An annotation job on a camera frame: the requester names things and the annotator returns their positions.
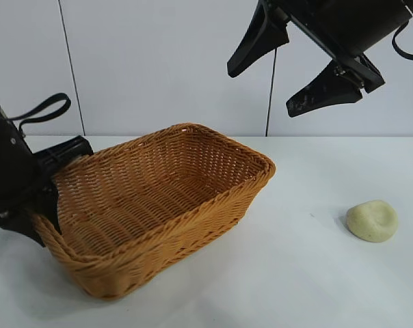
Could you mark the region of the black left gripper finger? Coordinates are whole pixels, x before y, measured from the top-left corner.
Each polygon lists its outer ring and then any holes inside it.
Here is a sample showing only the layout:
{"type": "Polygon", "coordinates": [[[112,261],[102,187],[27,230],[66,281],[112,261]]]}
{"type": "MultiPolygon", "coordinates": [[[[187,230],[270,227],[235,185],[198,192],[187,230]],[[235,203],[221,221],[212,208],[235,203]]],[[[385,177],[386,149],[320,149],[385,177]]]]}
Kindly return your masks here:
{"type": "Polygon", "coordinates": [[[59,193],[52,181],[47,183],[38,194],[40,212],[52,223],[55,230],[61,234],[57,211],[58,200],[59,193]]]}
{"type": "Polygon", "coordinates": [[[0,228],[22,234],[45,247],[33,224],[34,215],[44,213],[44,206],[37,203],[19,204],[0,209],[0,228]]]}

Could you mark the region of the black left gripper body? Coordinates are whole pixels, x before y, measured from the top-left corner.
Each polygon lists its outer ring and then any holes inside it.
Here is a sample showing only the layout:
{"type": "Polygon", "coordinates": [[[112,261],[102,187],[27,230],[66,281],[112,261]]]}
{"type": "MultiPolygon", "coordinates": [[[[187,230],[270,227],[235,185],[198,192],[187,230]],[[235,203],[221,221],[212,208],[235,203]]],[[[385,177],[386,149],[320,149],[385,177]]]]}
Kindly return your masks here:
{"type": "Polygon", "coordinates": [[[0,105],[0,209],[34,198],[59,170],[92,148],[82,136],[33,153],[25,141],[23,126],[43,123],[69,110],[70,98],[57,93],[31,111],[9,118],[0,105]]]}

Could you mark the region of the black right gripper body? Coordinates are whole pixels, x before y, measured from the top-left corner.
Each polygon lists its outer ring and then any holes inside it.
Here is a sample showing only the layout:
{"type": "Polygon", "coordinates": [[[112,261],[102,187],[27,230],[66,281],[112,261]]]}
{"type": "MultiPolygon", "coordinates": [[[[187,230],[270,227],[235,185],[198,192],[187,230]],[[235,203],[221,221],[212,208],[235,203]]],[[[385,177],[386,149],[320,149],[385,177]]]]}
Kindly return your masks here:
{"type": "Polygon", "coordinates": [[[370,93],[384,84],[364,55],[413,18],[413,1],[272,1],[314,43],[370,93]]]}

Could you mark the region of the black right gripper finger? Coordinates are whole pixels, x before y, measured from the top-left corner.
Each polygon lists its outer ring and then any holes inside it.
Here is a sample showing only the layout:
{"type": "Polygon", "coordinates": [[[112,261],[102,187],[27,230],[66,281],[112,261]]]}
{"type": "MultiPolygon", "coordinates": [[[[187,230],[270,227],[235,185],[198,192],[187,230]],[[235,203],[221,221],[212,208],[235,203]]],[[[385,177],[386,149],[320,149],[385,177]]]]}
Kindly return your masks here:
{"type": "Polygon", "coordinates": [[[289,21],[279,1],[258,1],[244,37],[227,62],[228,75],[237,77],[264,55],[289,43],[289,21]]]}
{"type": "Polygon", "coordinates": [[[341,66],[330,62],[307,86],[286,101],[289,117],[361,100],[360,88],[345,75],[346,71],[341,66]]]}

